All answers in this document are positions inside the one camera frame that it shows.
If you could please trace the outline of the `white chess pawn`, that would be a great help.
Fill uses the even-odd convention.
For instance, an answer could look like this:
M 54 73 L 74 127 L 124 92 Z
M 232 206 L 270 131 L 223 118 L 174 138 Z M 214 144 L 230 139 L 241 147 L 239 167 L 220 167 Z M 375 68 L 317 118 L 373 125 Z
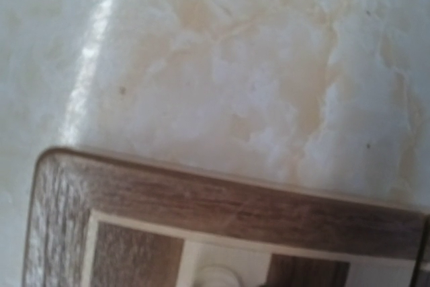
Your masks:
M 239 277 L 230 269 L 219 265 L 209 265 L 200 269 L 194 279 L 197 287 L 241 287 Z

